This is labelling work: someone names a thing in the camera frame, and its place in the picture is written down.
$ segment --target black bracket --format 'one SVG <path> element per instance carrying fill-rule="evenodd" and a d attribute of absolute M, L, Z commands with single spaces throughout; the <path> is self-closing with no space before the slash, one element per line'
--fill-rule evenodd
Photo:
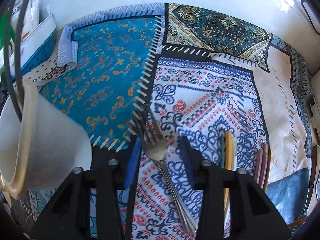
<path fill-rule="evenodd" d="M 194 190 L 204 190 L 196 240 L 223 239 L 223 188 L 230 190 L 230 237 L 226 239 L 291 238 L 282 216 L 245 169 L 229 171 L 205 160 L 181 138 L 180 154 Z"/>
<path fill-rule="evenodd" d="M 39 215 L 30 237 L 37 240 L 94 240 L 90 236 L 89 198 L 90 189 L 96 188 L 99 239 L 124 239 L 116 190 L 130 186 L 127 173 L 135 173 L 140 152 L 140 141 L 135 136 L 131 136 L 127 149 L 117 153 L 92 147 L 91 169 L 75 168 L 69 174 Z M 128 166 L 134 163 L 134 169 L 129 171 Z"/>

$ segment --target fork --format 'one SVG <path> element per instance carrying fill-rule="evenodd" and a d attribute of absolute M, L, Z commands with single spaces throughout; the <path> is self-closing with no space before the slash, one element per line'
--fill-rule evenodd
<path fill-rule="evenodd" d="M 152 120 L 151 124 L 148 122 L 148 113 L 150 113 L 150 117 Z M 141 112 L 137 110 L 136 112 L 133 111 L 132 114 L 134 119 L 132 124 L 135 126 L 134 129 L 137 131 L 138 136 L 141 137 L 142 149 L 144 153 L 151 160 L 153 160 L 153 162 L 156 164 L 156 166 L 164 176 L 169 191 L 173 197 L 174 204 L 177 207 L 183 230 L 190 235 L 196 234 L 198 225 L 189 214 L 189 211 L 182 201 L 179 193 L 177 192 L 177 189 L 175 188 L 168 172 L 167 162 L 165 160 L 167 144 L 159 130 L 153 113 L 151 112 L 149 106 L 147 106 L 147 111 L 145 109 L 142 109 Z"/>

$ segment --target patterned tablecloth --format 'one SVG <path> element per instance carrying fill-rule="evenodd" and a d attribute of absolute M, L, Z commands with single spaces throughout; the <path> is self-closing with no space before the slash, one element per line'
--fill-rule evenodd
<path fill-rule="evenodd" d="M 251 174 L 257 151 L 270 145 L 267 195 L 287 223 L 305 215 L 308 70 L 297 51 L 258 26 L 180 4 L 101 11 L 66 25 L 52 57 L 24 78 L 44 85 L 42 95 L 81 124 L 92 143 L 110 150 L 127 147 L 128 113 L 150 103 L 167 141 L 168 170 L 197 221 L 203 193 L 189 185 L 179 136 L 218 163 L 218 138 L 225 131 L 237 139 L 237 167 Z M 118 191 L 127 239 L 193 239 L 182 231 L 168 187 L 144 153 L 133 187 L 132 203 L 129 189 Z M 53 193 L 29 192 L 24 201 L 33 220 Z M 91 236 L 97 237 L 94 189 L 91 202 Z M 126 217 L 129 209 L 132 218 Z"/>

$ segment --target white mug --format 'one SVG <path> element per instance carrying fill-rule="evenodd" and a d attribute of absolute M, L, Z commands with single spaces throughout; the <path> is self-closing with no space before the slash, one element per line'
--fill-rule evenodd
<path fill-rule="evenodd" d="M 23 80 L 20 123 L 9 97 L 0 116 L 0 191 L 15 199 L 31 189 L 58 187 L 75 167 L 89 170 L 90 139 L 82 126 Z"/>

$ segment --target black wire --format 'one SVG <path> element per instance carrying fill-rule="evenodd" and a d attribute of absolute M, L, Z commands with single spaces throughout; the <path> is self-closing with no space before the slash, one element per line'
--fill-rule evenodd
<path fill-rule="evenodd" d="M 17 28 L 16 28 L 16 39 L 15 39 L 15 45 L 14 45 L 14 69 L 16 74 L 16 83 L 18 88 L 18 96 L 21 102 L 21 107 L 23 109 L 23 103 L 24 103 L 24 90 L 22 85 L 22 76 L 21 76 L 21 62 L 20 62 L 20 47 L 21 47 L 21 34 L 22 34 L 22 28 L 23 28 L 23 21 L 24 16 L 26 14 L 27 6 L 28 6 L 29 0 L 23 0 Z"/>
<path fill-rule="evenodd" d="M 8 90 L 10 93 L 10 97 L 12 100 L 13 108 L 15 109 L 17 116 L 21 122 L 22 113 L 19 108 L 16 94 L 15 94 L 13 86 L 12 86 L 12 79 L 11 79 L 11 74 L 10 74 L 10 64 L 9 64 L 9 28 L 10 28 L 10 24 L 11 24 L 11 16 L 12 16 L 12 11 L 13 11 L 13 7 L 14 7 L 14 2 L 15 2 L 15 0 L 13 0 L 10 5 L 7 22 L 5 24 L 5 29 L 4 29 L 3 58 L 4 58 L 5 78 L 6 78 Z"/>
<path fill-rule="evenodd" d="M 318 35 L 320 35 L 320 32 L 318 32 L 318 31 L 316 30 L 315 26 L 313 25 L 313 23 L 312 23 L 312 21 L 311 21 L 311 18 L 310 18 L 310 16 L 309 16 L 309 14 L 308 14 L 308 12 L 307 12 L 307 10 L 306 10 L 305 6 L 303 5 L 304 3 L 307 3 L 307 2 L 306 2 L 305 0 L 301 0 L 301 5 L 302 5 L 302 7 L 303 7 L 304 11 L 306 12 L 306 14 L 307 14 L 307 16 L 308 16 L 309 21 L 310 21 L 310 23 L 311 23 L 312 27 L 314 28 L 315 32 L 316 32 Z"/>

